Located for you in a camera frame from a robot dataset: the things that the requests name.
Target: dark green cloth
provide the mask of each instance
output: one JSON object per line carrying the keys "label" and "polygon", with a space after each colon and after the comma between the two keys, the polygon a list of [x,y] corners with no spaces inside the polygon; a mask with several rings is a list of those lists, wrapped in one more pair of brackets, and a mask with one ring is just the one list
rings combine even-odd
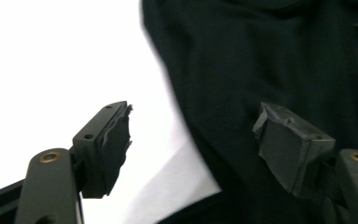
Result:
{"label": "dark green cloth", "polygon": [[323,223],[323,197],[286,193],[257,155],[252,128],[268,102],[336,138],[337,150],[358,149],[358,7],[269,3],[143,1],[186,125],[223,190],[209,199],[220,203],[194,204],[163,223]]}

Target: black fabric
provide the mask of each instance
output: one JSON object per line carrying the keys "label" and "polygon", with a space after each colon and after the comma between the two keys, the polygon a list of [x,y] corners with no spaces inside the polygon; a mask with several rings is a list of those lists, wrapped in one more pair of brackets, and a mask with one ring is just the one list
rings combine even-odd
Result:
{"label": "black fabric", "polygon": [[[352,26],[358,8],[307,2],[283,15],[248,1],[143,1],[145,28],[224,192],[216,200],[252,211],[238,218],[232,206],[221,206],[228,215],[215,223],[323,223],[323,197],[289,195],[257,155],[252,127],[260,102],[294,111],[335,137],[337,150],[358,149],[358,31]],[[236,195],[246,197],[239,203]],[[213,223],[206,214],[215,207],[201,210],[186,209],[167,223],[187,223],[189,216]]]}

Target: white background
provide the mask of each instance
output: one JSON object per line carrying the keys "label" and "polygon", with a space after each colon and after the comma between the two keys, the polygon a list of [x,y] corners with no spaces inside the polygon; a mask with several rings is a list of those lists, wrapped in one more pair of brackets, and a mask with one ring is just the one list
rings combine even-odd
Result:
{"label": "white background", "polygon": [[127,161],[86,223],[153,223],[218,191],[178,113],[138,1],[0,1],[0,188],[69,148],[104,106],[133,104]]}

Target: white fabric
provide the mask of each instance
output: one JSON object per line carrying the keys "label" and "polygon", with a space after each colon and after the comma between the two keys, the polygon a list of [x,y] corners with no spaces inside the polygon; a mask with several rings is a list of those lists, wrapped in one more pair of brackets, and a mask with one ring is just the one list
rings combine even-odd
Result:
{"label": "white fabric", "polygon": [[137,1],[0,1],[0,188],[69,148],[104,105],[133,104],[133,144],[85,223],[154,223],[219,189],[178,112]]}

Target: black plastic bracket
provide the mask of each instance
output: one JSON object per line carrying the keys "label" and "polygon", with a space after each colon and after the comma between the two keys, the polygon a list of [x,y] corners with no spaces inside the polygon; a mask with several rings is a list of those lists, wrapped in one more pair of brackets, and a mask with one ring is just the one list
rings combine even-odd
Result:
{"label": "black plastic bracket", "polygon": [[34,156],[28,166],[15,223],[83,223],[71,155],[54,148]]}

